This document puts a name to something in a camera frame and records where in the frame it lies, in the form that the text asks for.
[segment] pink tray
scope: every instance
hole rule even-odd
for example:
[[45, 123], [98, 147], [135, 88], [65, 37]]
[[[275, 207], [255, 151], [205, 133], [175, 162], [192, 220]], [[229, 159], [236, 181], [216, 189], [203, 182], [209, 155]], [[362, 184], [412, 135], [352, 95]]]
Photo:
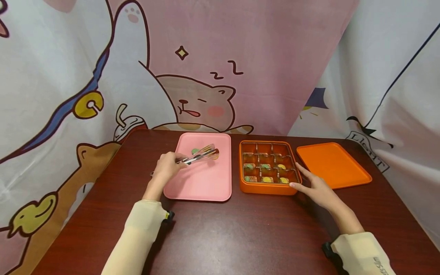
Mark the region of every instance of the pink tray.
[[164, 189], [170, 199], [224, 202], [231, 197], [231, 137], [217, 133], [184, 133], [176, 152], [191, 155], [194, 148], [215, 144], [220, 155], [216, 160], [191, 164], [172, 179]]

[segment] orange tray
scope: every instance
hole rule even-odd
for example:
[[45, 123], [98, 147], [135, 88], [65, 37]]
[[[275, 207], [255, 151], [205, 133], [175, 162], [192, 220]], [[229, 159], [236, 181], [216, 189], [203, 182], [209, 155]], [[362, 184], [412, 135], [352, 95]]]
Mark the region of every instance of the orange tray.
[[301, 146], [297, 153], [309, 171], [323, 178], [332, 189], [372, 181], [368, 172], [337, 143]]
[[302, 179], [288, 143], [244, 140], [240, 142], [239, 153], [240, 189], [243, 192], [275, 195], [297, 192], [289, 182], [302, 183]]

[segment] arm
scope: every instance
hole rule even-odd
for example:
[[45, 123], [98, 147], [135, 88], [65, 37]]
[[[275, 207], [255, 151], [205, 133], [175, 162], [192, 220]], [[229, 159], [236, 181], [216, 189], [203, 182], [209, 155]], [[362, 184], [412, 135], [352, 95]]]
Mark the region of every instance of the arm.
[[156, 240], [161, 223], [168, 213], [159, 199], [166, 183], [173, 178], [184, 164], [176, 159], [186, 156], [169, 152], [163, 154], [154, 170], [154, 177], [147, 185], [142, 200], [135, 203], [125, 222], [124, 230], [101, 275], [140, 275], [148, 252]]
[[333, 192], [325, 181], [296, 163], [312, 184], [311, 188], [290, 183], [292, 188], [306, 194], [334, 218], [341, 235], [332, 243], [350, 275], [395, 275], [389, 258], [370, 232], [365, 232], [355, 213]]

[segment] fabric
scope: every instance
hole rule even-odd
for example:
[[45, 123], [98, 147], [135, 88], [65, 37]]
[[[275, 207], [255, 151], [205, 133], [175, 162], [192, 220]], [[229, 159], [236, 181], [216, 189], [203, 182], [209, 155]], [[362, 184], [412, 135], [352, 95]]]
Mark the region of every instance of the fabric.
[[286, 135], [357, 4], [0, 0], [0, 275], [31, 273], [137, 129]]
[[101, 274], [141, 274], [151, 245], [167, 214], [160, 202], [141, 200], [135, 203]]
[[388, 256], [370, 232], [341, 235], [331, 248], [351, 275], [395, 275]]
[[325, 107], [308, 103], [288, 134], [359, 143], [437, 248], [439, 8], [361, 1], [317, 84]]

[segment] cat face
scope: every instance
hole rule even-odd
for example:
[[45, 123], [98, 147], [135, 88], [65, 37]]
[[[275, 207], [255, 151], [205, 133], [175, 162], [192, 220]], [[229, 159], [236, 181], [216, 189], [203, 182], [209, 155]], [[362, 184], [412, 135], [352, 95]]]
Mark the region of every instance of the cat face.
[[235, 113], [230, 102], [235, 89], [209, 86], [197, 80], [176, 75], [158, 77], [170, 97], [179, 123], [197, 123], [218, 131], [229, 129]]

